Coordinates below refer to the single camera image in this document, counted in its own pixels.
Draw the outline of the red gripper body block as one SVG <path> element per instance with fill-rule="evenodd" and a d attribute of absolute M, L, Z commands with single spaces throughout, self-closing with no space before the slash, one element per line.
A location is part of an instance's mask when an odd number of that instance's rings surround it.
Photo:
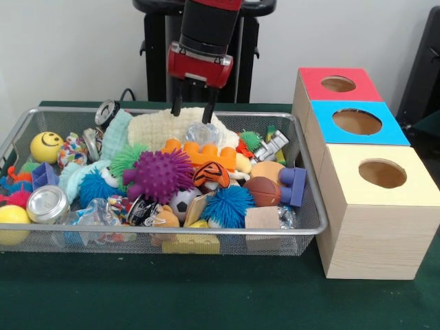
<path fill-rule="evenodd" d="M 207 87 L 224 88 L 233 65 L 234 59 L 230 55 L 204 56 L 183 48 L 175 41 L 168 49 L 167 72 L 170 76 L 180 80 L 198 80 Z"/>

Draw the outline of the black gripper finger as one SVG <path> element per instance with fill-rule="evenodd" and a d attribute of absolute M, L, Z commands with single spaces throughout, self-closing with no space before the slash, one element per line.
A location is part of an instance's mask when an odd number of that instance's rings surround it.
<path fill-rule="evenodd" d="M 219 95 L 219 89 L 217 89 L 217 88 L 207 87 L 207 90 L 208 90 L 208 98 L 207 98 L 207 103 L 204 107 L 203 116 L 202 116 L 202 122 L 204 124 L 211 123 L 212 115 L 214 113 L 215 105 L 217 102 L 217 97 Z"/>
<path fill-rule="evenodd" d="M 182 109 L 182 89 L 184 86 L 184 80 L 175 80 L 173 90 L 173 103 L 171 107 L 171 113 L 174 116 L 179 116 Z"/>

